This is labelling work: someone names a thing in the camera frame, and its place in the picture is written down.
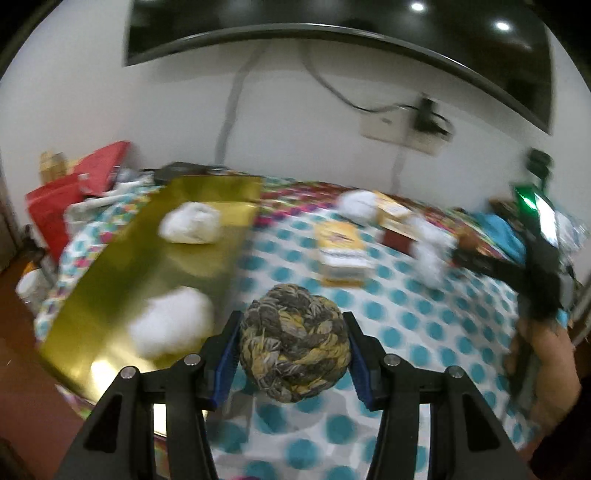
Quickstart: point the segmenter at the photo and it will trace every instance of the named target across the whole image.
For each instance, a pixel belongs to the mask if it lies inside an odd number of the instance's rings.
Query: red bag
[[[25,195],[31,219],[43,236],[53,260],[58,263],[70,239],[66,233],[64,212],[72,203],[84,200],[78,176],[66,175]]]
[[[84,200],[85,195],[101,196],[112,188],[128,147],[129,142],[125,141],[107,145],[80,160],[71,175],[51,181],[25,195],[29,215],[56,263],[70,241],[64,212],[72,203]]]

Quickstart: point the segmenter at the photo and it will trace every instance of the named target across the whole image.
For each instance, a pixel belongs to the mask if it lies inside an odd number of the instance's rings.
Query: blue cloth
[[[474,213],[472,216],[484,233],[510,259],[521,265],[525,263],[525,245],[515,236],[513,229],[506,221],[492,213]]]

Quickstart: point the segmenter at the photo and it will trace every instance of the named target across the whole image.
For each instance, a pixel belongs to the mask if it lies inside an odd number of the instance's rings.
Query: wooden floor
[[[0,273],[0,437],[37,480],[50,480],[82,420],[37,361],[33,316],[14,292],[26,263]]]

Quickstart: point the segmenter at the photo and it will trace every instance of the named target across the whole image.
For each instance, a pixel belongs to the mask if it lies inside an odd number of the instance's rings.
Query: white wall
[[[18,219],[48,148],[81,157],[131,140],[138,166],[213,160],[234,72],[253,42],[122,67],[129,2],[65,0],[33,33],[0,82],[0,149]],[[366,105],[425,92],[456,126],[437,157],[409,152],[401,193],[477,209],[509,193],[530,147],[555,160],[551,194],[591,225],[591,93],[552,36],[554,129],[548,136],[477,88],[426,64],[348,44],[314,42],[321,72]],[[398,147],[359,135],[359,114],[303,70],[293,40],[275,40],[248,80],[227,164],[253,173],[389,190]],[[591,255],[581,265],[591,267]]]

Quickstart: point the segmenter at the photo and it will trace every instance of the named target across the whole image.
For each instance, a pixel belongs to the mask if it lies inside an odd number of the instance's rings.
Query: rope ball
[[[277,401],[318,395],[337,383],[350,360],[339,308],[298,285],[276,285],[253,301],[242,319],[242,368]]]

